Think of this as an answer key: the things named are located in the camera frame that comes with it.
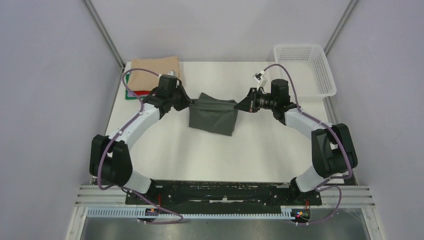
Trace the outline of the dark grey t shirt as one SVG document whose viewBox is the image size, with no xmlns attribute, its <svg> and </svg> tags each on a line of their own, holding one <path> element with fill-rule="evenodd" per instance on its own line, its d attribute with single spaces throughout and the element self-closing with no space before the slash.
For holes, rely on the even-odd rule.
<svg viewBox="0 0 424 240">
<path fill-rule="evenodd" d="M 189 106 L 190 128 L 224 136 L 233 135 L 238 117 L 238 110 L 235 109 L 238 103 L 235 100 L 216 99 L 202 92 L 192 102 Z"/>
</svg>

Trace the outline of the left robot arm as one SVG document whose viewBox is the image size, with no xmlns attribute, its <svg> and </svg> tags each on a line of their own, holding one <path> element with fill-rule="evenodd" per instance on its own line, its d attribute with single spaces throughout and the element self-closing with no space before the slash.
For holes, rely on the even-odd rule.
<svg viewBox="0 0 424 240">
<path fill-rule="evenodd" d="M 133 168 L 130 151 L 139 138 L 171 109 L 184 110 L 193 102 L 182 81 L 163 74 L 158 86 L 142 99 L 142 106 L 118 129 L 109 135 L 96 135 L 91 142 L 89 173 L 100 183 L 124 187 L 138 192 L 145 204 L 153 203 L 157 190 L 153 180 Z"/>
</svg>

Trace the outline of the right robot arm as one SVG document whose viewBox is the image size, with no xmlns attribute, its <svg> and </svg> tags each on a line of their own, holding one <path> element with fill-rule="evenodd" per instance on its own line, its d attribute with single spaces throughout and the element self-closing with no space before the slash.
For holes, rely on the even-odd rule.
<svg viewBox="0 0 424 240">
<path fill-rule="evenodd" d="M 271 110 L 277 121 L 311 141 L 311 166 L 290 182 L 288 196 L 295 204 L 302 204 L 309 198 L 309 192 L 332 179 L 350 178 L 358 165 L 349 128 L 343 123 L 322 122 L 303 111 L 291 101 L 287 80 L 272 80 L 269 93 L 263 92 L 261 87 L 250 88 L 234 108 L 248 113 Z"/>
</svg>

